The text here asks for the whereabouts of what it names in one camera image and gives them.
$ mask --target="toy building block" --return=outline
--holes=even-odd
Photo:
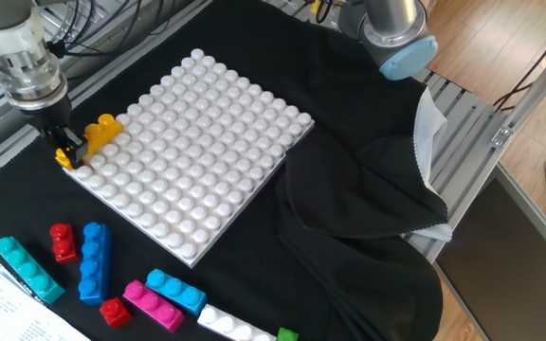
[[[100,306],[100,313],[104,316],[106,323],[115,329],[123,326],[132,318],[117,297],[104,301]]]
[[[45,303],[52,304],[64,294],[64,289],[44,271],[13,237],[0,239],[0,255]]]
[[[59,264],[66,264],[78,259],[75,236],[71,224],[54,224],[49,229],[49,235],[54,242],[52,251]]]
[[[159,322],[170,332],[176,332],[185,316],[170,302],[151,291],[139,281],[135,280],[125,287],[123,297]]]
[[[286,328],[280,328],[280,331],[277,334],[278,341],[297,341],[299,335],[295,332],[287,330]]]
[[[206,305],[206,294],[161,270],[153,270],[147,277],[146,285],[195,316],[199,316]]]
[[[209,304],[201,311],[197,323],[235,341],[275,341],[275,336],[263,332]]]
[[[83,157],[83,161],[119,133],[121,133],[121,124],[115,121],[115,118],[111,114],[100,115],[98,123],[92,123],[85,127],[85,134],[83,136],[87,139],[87,154]],[[60,148],[56,150],[56,161],[68,170],[73,169],[71,162]]]
[[[101,305],[107,298],[111,232],[105,224],[90,223],[83,228],[82,281],[78,286],[80,300],[87,305]]]

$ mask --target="gray robot arm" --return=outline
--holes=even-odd
[[[359,39],[380,72],[392,81],[422,70],[437,53],[437,41],[427,28],[426,9],[417,0],[348,0],[338,28]]]

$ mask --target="paper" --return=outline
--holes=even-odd
[[[15,285],[0,278],[0,340],[89,340]]]

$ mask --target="white baseplate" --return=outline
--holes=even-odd
[[[197,323],[235,341],[275,341],[276,339],[270,333],[263,332],[209,304],[206,304],[201,311]]]
[[[68,173],[193,267],[314,123],[201,49],[181,64]]]

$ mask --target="cyan block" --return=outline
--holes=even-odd
[[[64,289],[46,273],[13,237],[0,239],[0,255],[45,303],[52,304],[64,294]]]
[[[161,270],[154,269],[147,277],[146,285],[195,316],[199,316],[206,305],[206,294]]]
[[[83,228],[83,236],[80,300],[87,305],[101,305],[109,293],[111,232],[105,224],[90,223]]]

